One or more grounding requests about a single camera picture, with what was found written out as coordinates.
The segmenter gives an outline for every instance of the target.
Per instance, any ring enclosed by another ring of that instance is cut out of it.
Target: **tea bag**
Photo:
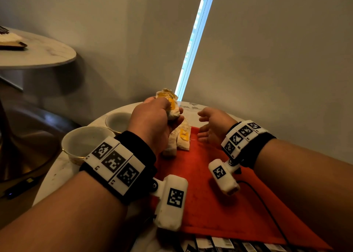
[[[174,129],[171,134],[169,135],[169,139],[168,139],[168,147],[162,152],[162,155],[164,156],[176,156],[177,154],[177,136],[179,133],[179,128]]]
[[[156,93],[156,98],[164,97],[170,102],[170,108],[167,109],[168,120],[174,120],[180,116],[179,106],[176,100],[178,97],[170,89],[162,89]]]
[[[180,129],[177,137],[176,145],[179,149],[189,151],[190,150],[190,134],[191,134],[191,125],[189,125],[186,118],[178,127]]]

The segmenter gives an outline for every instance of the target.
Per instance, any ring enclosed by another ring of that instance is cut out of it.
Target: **forearm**
[[[0,251],[104,251],[127,207],[86,172],[0,231]]]
[[[273,139],[256,175],[315,233],[336,249],[353,246],[353,166]]]

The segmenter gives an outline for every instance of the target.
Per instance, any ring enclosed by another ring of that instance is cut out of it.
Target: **wristband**
[[[251,120],[236,123],[222,142],[222,149],[235,163],[253,168],[265,144],[275,138]]]
[[[125,131],[107,137],[80,167],[123,204],[148,194],[152,187],[156,156],[139,136]]]

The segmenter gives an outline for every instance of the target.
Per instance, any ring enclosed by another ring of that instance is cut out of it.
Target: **hand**
[[[207,125],[200,127],[200,131],[197,134],[198,140],[222,149],[221,143],[223,139],[226,137],[228,130],[237,121],[226,112],[210,107],[204,108],[197,114],[201,116],[199,121],[208,121]]]
[[[168,123],[167,112],[170,102],[164,98],[150,97],[136,106],[131,114],[128,131],[138,135],[158,155],[168,146],[170,133],[176,129],[184,117],[181,115],[176,120]]]

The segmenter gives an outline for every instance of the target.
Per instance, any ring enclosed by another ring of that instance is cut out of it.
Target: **red mat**
[[[241,240],[285,244],[276,225],[254,192],[244,183],[233,196],[225,196],[208,170],[208,164],[228,158],[223,151],[197,141],[198,128],[191,130],[190,151],[178,150],[174,159],[158,158],[156,178],[163,180],[174,174],[188,180],[182,232],[237,238]],[[236,180],[250,183],[293,245],[331,249],[312,232],[271,190],[248,168],[234,175]],[[153,198],[155,207],[157,199]]]

